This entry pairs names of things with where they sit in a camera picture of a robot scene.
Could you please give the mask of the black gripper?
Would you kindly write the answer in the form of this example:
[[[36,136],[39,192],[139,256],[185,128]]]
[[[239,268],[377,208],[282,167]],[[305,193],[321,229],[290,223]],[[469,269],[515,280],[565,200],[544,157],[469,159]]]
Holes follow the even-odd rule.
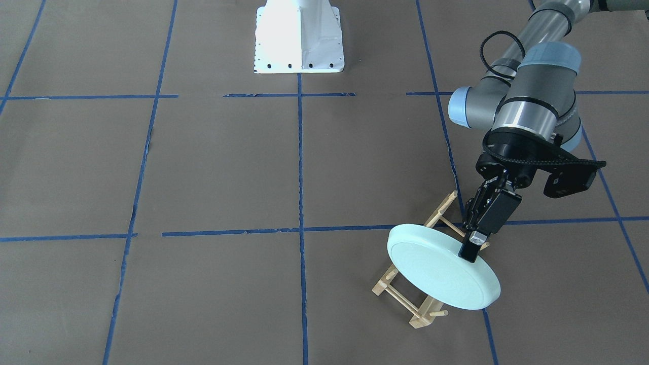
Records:
[[[500,231],[522,201],[519,194],[505,189],[506,179],[515,189],[526,189],[540,162],[553,160],[550,143],[519,128],[488,131],[482,146],[476,168],[485,181],[465,205],[464,238],[458,254],[469,263],[475,263],[480,247]]]

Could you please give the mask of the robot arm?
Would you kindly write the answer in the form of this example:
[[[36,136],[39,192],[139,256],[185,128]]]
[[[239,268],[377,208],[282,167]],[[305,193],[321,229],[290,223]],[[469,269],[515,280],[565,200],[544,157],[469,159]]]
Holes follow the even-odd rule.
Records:
[[[464,239],[459,257],[473,263],[521,203],[538,170],[549,174],[543,193],[554,199],[588,190],[602,160],[571,152],[580,143],[582,121],[574,82],[580,52],[563,41],[594,12],[647,10],[647,1],[544,1],[529,16],[512,45],[492,63],[476,86],[450,98],[452,122],[484,130],[477,173],[484,182],[464,206]]]

